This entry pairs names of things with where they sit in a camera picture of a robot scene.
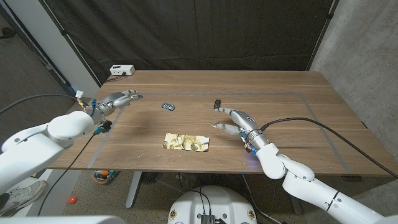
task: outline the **concrete wall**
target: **concrete wall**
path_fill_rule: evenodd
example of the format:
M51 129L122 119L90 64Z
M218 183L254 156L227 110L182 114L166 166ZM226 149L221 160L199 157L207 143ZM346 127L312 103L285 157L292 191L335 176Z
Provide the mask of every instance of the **concrete wall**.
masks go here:
M72 88L93 97L98 85L38 0L6 0Z
M341 0L311 70L398 161L398 1Z

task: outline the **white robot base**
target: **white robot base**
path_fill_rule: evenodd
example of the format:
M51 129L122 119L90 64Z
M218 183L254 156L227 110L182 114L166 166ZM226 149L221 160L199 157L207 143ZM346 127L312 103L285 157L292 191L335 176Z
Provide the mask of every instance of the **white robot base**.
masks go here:
M168 224L257 223L251 204L235 191L214 185L203 186L201 189L197 187L193 190L197 192L189 191L174 202L169 212Z

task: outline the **small toy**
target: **small toy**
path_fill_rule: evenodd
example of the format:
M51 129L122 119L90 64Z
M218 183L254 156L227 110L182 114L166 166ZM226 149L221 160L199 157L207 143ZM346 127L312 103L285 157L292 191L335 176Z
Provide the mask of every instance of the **small toy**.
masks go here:
M76 196L72 196L68 200L69 203L75 203L76 201L77 201L77 197Z
M214 109L217 109L217 108L219 108L221 106L221 100L216 100L215 102L214 102Z
M162 105L162 108L167 109L169 111L173 111L174 110L174 105L168 104L168 103L164 103Z
M114 170L97 170L93 174L93 180L99 184L108 185L112 182L114 177L118 174L117 171Z

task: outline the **gray tape marking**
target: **gray tape marking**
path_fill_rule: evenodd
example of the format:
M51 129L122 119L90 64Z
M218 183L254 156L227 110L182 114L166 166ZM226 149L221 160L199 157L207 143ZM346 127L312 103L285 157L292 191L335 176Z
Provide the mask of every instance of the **gray tape marking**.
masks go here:
M120 115L122 115L123 111L124 111L124 108L122 108L119 111L118 115L115 117L114 121L112 122L111 129L105 134L105 137L104 137L104 139L102 139L101 144L99 144L99 146L97 148L97 151L95 151L93 157L91 158L91 161L88 163L87 169L91 168L91 166L94 164L95 160L97 159L98 154L101 152L102 148L104 148L104 145L105 145L106 141L108 140L109 136L111 135L113 127L118 122L118 120L120 118Z
M298 93L301 97L301 99L303 100L303 102L305 103L305 106L307 107L307 109L310 111L313 119L315 121L318 121L318 118L315 114L315 112L311 109L311 106L308 104L307 99L304 97L304 95L302 93ZM339 162L341 163L341 165L343 166L344 170L347 172L347 174L352 174L351 170L349 169L349 167L347 166L346 162L344 161L344 159L342 158L342 156L340 155L339 151L337 150L335 144L333 143L333 141L330 139L328 133L325 131L325 129L321 126L319 126L319 129L321 130L322 134L324 135L324 137L326 138L326 140L328 141L330 147L333 149L333 152L335 152L335 155L337 157L337 159L339 160Z
M142 93L141 95L143 96L256 96L256 95L297 95L299 97L301 97L302 101L304 102L305 106L307 107L307 109L309 110L309 112L311 113L312 117L314 118L315 121L319 121L315 112L311 109L311 106L308 104L307 99L304 97L304 95L302 93L297 93L297 92L270 92L270 93ZM119 117L121 116L122 112L123 112L124 108L120 110L119 114L117 115L117 117L115 118L113 124L112 124L112 128L113 126L118 122ZM88 164L88 169L91 168L91 166L94 164L95 159L97 158L98 154L101 152L102 148L104 147L106 141L109 138L109 135L111 134L111 130L109 130L108 133L106 133L105 138L101 141L101 144L99 145L99 147L97 148L96 153L94 154L93 158L91 159L90 163ZM342 158L342 156L340 155L339 151L337 150L335 144L333 143L333 141L330 139L328 133L325 131L325 129L323 127L319 127L320 131L322 132L322 134L324 135L324 137L326 138L326 140L328 141L330 147L332 148L333 152L335 153L337 159L339 160L339 162L341 163L341 165L343 166L344 170L347 172L347 174L352 174L351 170L349 169L349 167L347 166L346 162L344 161L344 159Z

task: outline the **power strip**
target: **power strip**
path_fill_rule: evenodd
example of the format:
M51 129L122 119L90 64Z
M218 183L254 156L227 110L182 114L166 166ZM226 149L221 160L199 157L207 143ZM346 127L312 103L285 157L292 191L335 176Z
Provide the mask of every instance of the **power strip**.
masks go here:
M109 71L112 75L122 75L123 72L126 72L126 75L132 75L136 69L133 65L112 65Z

